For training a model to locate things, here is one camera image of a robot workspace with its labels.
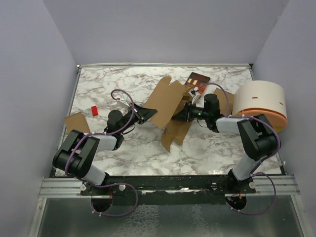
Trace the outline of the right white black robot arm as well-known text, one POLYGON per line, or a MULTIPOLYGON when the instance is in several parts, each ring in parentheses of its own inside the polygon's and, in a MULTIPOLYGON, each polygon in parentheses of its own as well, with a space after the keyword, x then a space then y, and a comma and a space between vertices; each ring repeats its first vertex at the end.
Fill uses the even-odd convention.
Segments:
POLYGON ((220 102, 215 94, 204 96, 203 107, 187 102, 172 119, 181 122, 204 120, 206 127, 213 132, 240 136, 244 155, 227 175, 227 188, 232 193, 240 192, 261 163, 274 156, 281 146, 278 134, 264 114, 226 117, 220 112, 220 102))

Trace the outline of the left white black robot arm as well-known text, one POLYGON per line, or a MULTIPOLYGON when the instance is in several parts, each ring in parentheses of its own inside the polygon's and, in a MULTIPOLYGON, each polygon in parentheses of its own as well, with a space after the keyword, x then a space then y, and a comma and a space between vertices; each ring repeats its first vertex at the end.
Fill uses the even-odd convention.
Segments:
POLYGON ((108 115, 104 133, 83 133, 72 130, 56 152, 52 165, 65 174, 92 183, 92 189, 99 195, 109 189, 108 173, 94 166, 95 154, 99 151, 115 151, 123 140, 127 129, 135 124, 143 124, 154 116, 156 109, 135 106, 123 115, 119 110, 112 110, 108 115))

